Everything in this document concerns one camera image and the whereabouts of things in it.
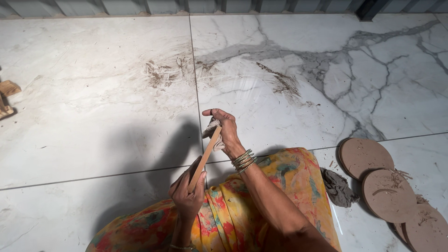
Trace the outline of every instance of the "gray cloth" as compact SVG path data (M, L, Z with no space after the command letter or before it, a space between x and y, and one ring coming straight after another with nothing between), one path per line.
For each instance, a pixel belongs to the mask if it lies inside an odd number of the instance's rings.
M320 167L323 183L332 202L340 207L351 207L359 201L359 196L349 188L347 180L341 175Z
M215 132L216 127L221 126L221 122L219 120L214 119L213 117L210 120L210 123L207 125L207 128L202 133L202 138L211 138L213 136L213 132ZM216 140L215 145L213 146L213 151L217 152L222 149L224 149L225 144L223 143L223 138L221 137L221 134L218 136L218 139Z

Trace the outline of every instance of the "yellow fabric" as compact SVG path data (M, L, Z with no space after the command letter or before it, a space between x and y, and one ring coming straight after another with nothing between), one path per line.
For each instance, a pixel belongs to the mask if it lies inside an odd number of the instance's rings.
M320 168L304 148L283 149L266 157L262 171L294 202L320 234L338 251L330 204ZM167 251L177 210L164 200L145 210L119 217L92 240L88 252ZM191 231L194 251L283 251L254 205L241 177L232 174L226 182L205 191L203 205Z

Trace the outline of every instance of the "wooden object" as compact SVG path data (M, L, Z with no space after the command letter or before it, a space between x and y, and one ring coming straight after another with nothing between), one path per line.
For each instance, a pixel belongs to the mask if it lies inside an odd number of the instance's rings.
M8 97L22 91L17 84L12 81L0 82L0 94L1 97Z
M202 156L202 159L199 162L199 165L196 168L196 171L194 172L193 177L191 178L190 184L188 185L188 193L193 192L194 187L196 186L196 183L199 180L199 176L202 172L202 169L204 169L205 163L207 162L208 157L210 156L211 151L213 150L213 146L215 145L216 140L218 139L218 137L220 135L221 129L222 129L221 126L217 126L215 132L211 136L210 142L208 143L207 148L205 148L204 155Z
M406 241L414 251L447 251L447 221L430 205L418 204L417 213L402 226Z
M405 242L406 238L405 238L405 234L403 233L403 226L401 225L401 223L393 223L393 226L395 228L395 231L397 232L398 236Z
M3 104L2 98L0 97L0 118L8 116L12 113L14 113L13 108L11 108L10 106L5 106Z
M391 170L375 170L362 182L367 206L379 218L404 223L417 212L417 199L408 181Z
M370 139L345 140L339 148L339 159L350 176L360 181L372 170L395 169L386 148Z

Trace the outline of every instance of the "tile grout line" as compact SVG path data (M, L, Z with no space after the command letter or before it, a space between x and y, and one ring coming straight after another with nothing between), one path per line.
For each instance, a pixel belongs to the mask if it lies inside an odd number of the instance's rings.
M190 25L191 55L193 56L194 86L196 87L196 100L198 101L199 135L201 136L201 147L202 147L201 149L202 154L204 155L204 142L202 141L201 109L199 108L198 80L196 79L196 63L194 61L193 32L191 31L190 15L188 15L188 23ZM205 177L205 188L208 188L207 177Z
M21 186L21 187L10 187L10 188L0 189L0 191L7 191L7 190L12 190L12 189L21 189L21 188L28 188L28 187L54 185L54 184L60 184L60 183L66 183L66 182L76 182L76 181L90 180L90 179L95 179L95 178L109 178L109 177L115 177L115 176L121 176L121 175L130 175L130 174L137 174L137 173L144 173L144 172L151 172L151 171L161 171L161 170L168 170L168 169L175 169L175 168L182 168L182 167L189 167L189 165L159 168L159 169L153 169L153 170L126 172L126 173L104 175L104 176L91 177L91 178L78 178L78 179L71 179L71 180L64 180L64 181L57 181L57 182L48 182L48 183L35 184L35 185L29 185L29 186Z
M402 137L402 138L394 138L394 139L380 140L380 141L377 141L377 142L387 142L387 141L393 141L393 140L416 138L416 137L431 136L431 135L442 135L442 134L448 134L448 132L433 133L433 134L418 135L418 136L409 136L409 137ZM322 150L322 149L331 149L331 148L336 148L336 147L338 147L338 145L337 146L332 146L332 147L323 147L323 148L317 148L317 149L309 149L308 151L316 151L316 150ZM209 163L206 163L206 164L215 164L215 163L222 163L222 162L228 162L228 161L230 161L230 160L215 161L215 162L209 162ZM54 185L54 184L60 184L60 183L66 183L66 182L76 182L76 181L89 180L89 179L95 179L95 178L109 178L109 177L115 177L115 176L121 176L121 175L138 174L138 173L144 173L144 172L168 170L168 169L175 169L175 168L182 168L182 167L189 167L189 165L181 165L181 166L159 168L159 169L152 169L152 170L144 170L144 171L135 171L135 172L120 173L120 174L104 175L104 176L91 177L91 178L78 178L78 179L72 179L72 180L48 182L48 183L28 185L28 186L21 186L21 187L10 187L10 188L0 189L0 191L7 191L7 190L13 190L13 189L28 188L28 187Z
M433 13L432 15L434 15L434 17L437 19L437 21L439 21L440 22L440 24L443 26L443 28L445 28L446 30L448 30L448 27L447 26L445 26L445 24L443 24L442 23L442 21L440 21L440 19L439 19L439 17L438 16L436 16L436 13Z
M401 138L394 138L394 139L386 139L386 140L380 140L377 142L379 143L379 142L387 142L387 141L393 141L393 140L416 138L416 137L431 136L431 135L441 135L441 134L448 134L448 132L433 133L433 134L427 134L427 135L408 136L408 137L401 137ZM316 149L307 149L307 150L311 152L311 151L331 149L331 148L337 148L337 147L339 147L339 145L331 146L331 147L316 148ZM262 156L254 156L254 157L264 157L264 156L269 156L269 155L272 155L272 154L267 154L267 155L262 155ZM231 160L229 159L229 160L223 160L223 161L214 161L214 162L209 162L207 164L215 164L215 163L222 163L222 162L228 162L228 161L231 161Z

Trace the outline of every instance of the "hand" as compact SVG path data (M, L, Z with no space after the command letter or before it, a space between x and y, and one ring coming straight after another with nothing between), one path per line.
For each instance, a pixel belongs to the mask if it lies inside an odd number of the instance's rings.
M233 115L226 113L221 109L208 109L203 111L202 115L213 116L220 121L222 127L221 136L225 145L223 152L226 153L230 159L236 159L246 152L238 138L237 124Z
M196 183L196 188L192 193L188 193L188 183L190 181L191 171L196 170L202 156L199 156L191 165L169 188L168 195L176 204L178 210L178 218L182 223L189 223L193 225L194 218L201 209L204 201L204 181L207 175L206 171L201 172L199 180Z

